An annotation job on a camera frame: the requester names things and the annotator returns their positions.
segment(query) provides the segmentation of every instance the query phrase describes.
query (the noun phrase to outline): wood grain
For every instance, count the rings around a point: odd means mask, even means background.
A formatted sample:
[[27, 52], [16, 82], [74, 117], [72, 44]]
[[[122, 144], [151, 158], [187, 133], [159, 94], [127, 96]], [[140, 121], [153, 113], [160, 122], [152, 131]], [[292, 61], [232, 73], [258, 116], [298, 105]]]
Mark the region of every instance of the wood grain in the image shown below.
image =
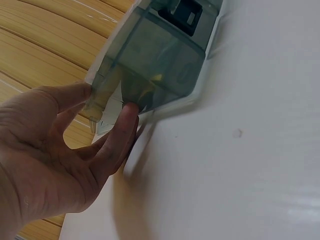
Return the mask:
[[99, 0], [20, 0], [108, 38], [124, 13]]
[[135, 3], [135, 0], [100, 0], [122, 12], [126, 12]]
[[65, 214], [59, 215], [59, 216], [54, 216], [54, 217], [49, 217], [46, 219], [43, 219], [45, 221], [47, 221], [48, 223], [54, 224], [58, 227], [62, 227], [62, 225], [64, 224], [64, 220], [65, 220]]
[[106, 42], [99, 34], [39, 7], [0, 2], [0, 28], [88, 70]]
[[0, 72], [29, 88], [61, 86], [85, 78], [86, 70], [0, 29]]
[[26, 225], [18, 235], [27, 240], [58, 240], [60, 232], [60, 226], [41, 219]]

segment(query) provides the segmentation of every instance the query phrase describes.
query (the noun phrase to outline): skin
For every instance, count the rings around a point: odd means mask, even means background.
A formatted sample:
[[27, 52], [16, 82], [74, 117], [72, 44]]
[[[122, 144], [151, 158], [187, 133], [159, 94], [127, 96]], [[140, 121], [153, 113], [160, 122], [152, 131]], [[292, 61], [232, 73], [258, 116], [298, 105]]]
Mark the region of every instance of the skin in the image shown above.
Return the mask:
[[126, 159], [139, 121], [132, 103], [99, 141], [67, 147], [64, 131], [90, 94], [86, 83], [39, 87], [0, 105], [0, 239], [33, 220], [84, 211]]

